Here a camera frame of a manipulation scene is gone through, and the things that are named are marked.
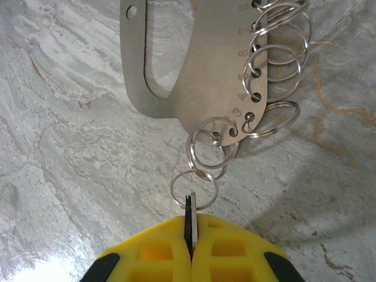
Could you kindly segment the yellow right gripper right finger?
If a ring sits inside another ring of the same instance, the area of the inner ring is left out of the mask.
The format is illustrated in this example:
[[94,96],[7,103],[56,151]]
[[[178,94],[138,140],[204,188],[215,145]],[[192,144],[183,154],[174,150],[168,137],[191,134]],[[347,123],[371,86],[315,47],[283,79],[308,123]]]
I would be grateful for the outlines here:
[[282,249],[209,214],[198,215],[192,280],[304,281]]

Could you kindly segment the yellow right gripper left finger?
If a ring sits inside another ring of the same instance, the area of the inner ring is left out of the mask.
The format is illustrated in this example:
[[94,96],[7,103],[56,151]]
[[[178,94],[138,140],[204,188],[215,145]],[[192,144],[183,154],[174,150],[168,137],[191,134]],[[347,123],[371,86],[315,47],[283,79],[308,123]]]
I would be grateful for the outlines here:
[[103,251],[81,281],[191,281],[184,219],[177,216]]

